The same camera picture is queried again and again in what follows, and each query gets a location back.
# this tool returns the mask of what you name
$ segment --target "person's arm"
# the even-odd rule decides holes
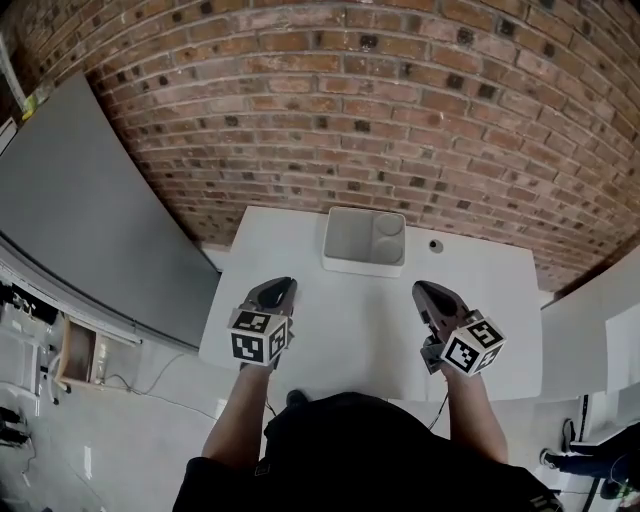
[[[506,464],[507,439],[491,409],[482,377],[466,377],[446,363],[442,373],[449,385],[451,441]]]
[[[262,417],[272,368],[247,365],[207,438],[202,456],[233,469],[254,468],[260,458]]]

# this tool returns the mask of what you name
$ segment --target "small round hole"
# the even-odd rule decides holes
[[[444,250],[444,247],[440,240],[431,240],[431,242],[429,242],[429,249],[435,254],[440,254]]]

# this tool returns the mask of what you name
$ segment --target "black shirt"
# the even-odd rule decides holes
[[[394,499],[410,499],[422,510],[562,510],[527,470],[438,437],[378,398],[343,393],[287,408],[265,435],[265,457],[251,471],[203,457],[189,461],[174,512],[212,510],[214,496],[225,492],[258,502],[302,493],[313,496],[304,502],[310,508],[329,496],[340,500],[335,503],[348,495],[358,504],[380,503],[393,489],[400,489]]]

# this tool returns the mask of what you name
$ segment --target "gray panel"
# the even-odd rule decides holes
[[[0,232],[89,298],[199,346],[219,273],[149,188],[84,76],[0,157]]]

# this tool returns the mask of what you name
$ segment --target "person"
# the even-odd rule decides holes
[[[506,438],[480,375],[466,377],[443,364],[450,441],[379,398],[347,392],[309,401],[294,390],[267,425],[259,460],[271,371],[240,370],[202,456],[187,464],[174,512],[209,510],[214,488],[243,501],[281,503],[296,493],[295,503],[305,508],[336,497],[343,503],[350,495],[358,504],[379,502],[395,488],[401,490],[393,494],[396,503],[415,495],[415,506],[427,510],[562,510],[527,470],[507,464]]]
[[[568,455],[545,448],[540,453],[540,462],[562,473],[604,479],[601,495],[605,499],[615,499],[626,482],[632,489],[640,490],[640,423],[594,445],[576,443],[573,424],[565,420],[562,451]]]

